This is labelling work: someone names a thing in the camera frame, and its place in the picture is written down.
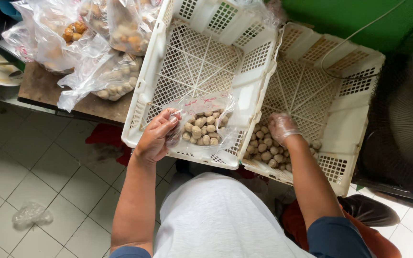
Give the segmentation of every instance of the white shirt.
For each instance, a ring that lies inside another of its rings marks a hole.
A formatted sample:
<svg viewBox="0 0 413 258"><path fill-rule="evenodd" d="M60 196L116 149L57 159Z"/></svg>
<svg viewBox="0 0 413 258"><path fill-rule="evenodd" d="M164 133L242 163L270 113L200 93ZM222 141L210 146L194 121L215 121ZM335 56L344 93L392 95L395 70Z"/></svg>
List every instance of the white shirt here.
<svg viewBox="0 0 413 258"><path fill-rule="evenodd" d="M265 204L237 180L203 173L160 210L154 257L312 258L285 235Z"/></svg>

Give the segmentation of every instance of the orange cloth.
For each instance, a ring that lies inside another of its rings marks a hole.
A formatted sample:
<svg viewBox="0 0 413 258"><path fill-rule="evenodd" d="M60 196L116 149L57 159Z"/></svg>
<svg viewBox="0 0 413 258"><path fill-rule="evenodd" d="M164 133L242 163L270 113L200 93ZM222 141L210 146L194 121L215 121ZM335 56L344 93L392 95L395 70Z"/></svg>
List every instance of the orange cloth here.
<svg viewBox="0 0 413 258"><path fill-rule="evenodd" d="M359 222L359 220L353 218L346 211L342 211L344 212L345 218L350 220L350 222L358 229L366 246L368 246L377 258L401 258L401 253L398 248L396 248L396 246L387 238L384 238L377 230L371 229ZM288 208L286 208L281 215L281 222L284 229L293 235L295 242L308 252L307 229L305 228L304 218L302 217L302 212L297 200L292 202Z"/></svg>

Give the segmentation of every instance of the gloved hand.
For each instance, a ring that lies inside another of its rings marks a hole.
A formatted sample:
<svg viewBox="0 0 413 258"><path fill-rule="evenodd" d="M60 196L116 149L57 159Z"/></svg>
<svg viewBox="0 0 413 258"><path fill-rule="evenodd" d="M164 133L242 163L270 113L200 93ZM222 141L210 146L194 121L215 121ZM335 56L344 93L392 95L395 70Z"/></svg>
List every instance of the gloved hand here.
<svg viewBox="0 0 413 258"><path fill-rule="evenodd" d="M285 140L293 134L301 134L291 116L285 113L272 113L268 118L268 129L272 137L281 145L286 146Z"/></svg>
<svg viewBox="0 0 413 258"><path fill-rule="evenodd" d="M165 136L181 120L179 113L170 118L175 112L175 109L167 108L152 119L136 145L134 154L138 159L155 164L168 153Z"/></svg>

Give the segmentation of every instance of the wooden table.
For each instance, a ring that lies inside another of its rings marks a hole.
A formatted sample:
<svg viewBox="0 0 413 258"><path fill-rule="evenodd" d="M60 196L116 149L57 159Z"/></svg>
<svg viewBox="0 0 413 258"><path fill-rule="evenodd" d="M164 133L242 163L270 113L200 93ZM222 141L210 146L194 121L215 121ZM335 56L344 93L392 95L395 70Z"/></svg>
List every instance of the wooden table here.
<svg viewBox="0 0 413 258"><path fill-rule="evenodd" d="M60 93L70 90L68 87L62 89L57 85L58 80L61 78L62 76L47 72L37 62L26 63L17 100L66 112L65 110L57 108ZM123 126L127 112L129 111L132 96L133 91L125 94L114 102L101 99L94 94L88 94L76 104L71 114L88 120Z"/></svg>

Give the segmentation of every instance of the white plastic crate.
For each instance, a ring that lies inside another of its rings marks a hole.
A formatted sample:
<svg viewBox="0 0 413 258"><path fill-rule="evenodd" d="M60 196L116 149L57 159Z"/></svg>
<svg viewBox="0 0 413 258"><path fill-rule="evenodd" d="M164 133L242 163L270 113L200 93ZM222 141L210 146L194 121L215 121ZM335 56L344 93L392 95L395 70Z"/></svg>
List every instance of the white plastic crate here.
<svg viewBox="0 0 413 258"><path fill-rule="evenodd" d="M135 147L162 106L184 95L232 90L238 109L228 125L244 128L234 147L215 155L169 156L237 169L243 136L260 119L275 71L278 32L233 0L164 0L125 121L122 140Z"/></svg>
<svg viewBox="0 0 413 258"><path fill-rule="evenodd" d="M262 103L262 123L272 112L291 114L299 130L310 140L323 143L318 164L335 193L346 196L368 124L370 97L377 77L334 79L323 73L323 56L343 40L288 23L276 59L278 65ZM346 42L324 60L337 77L359 77L380 71L385 56L375 50ZM239 150L243 157L252 130ZM255 160L242 160L245 168L292 185L292 174Z"/></svg>

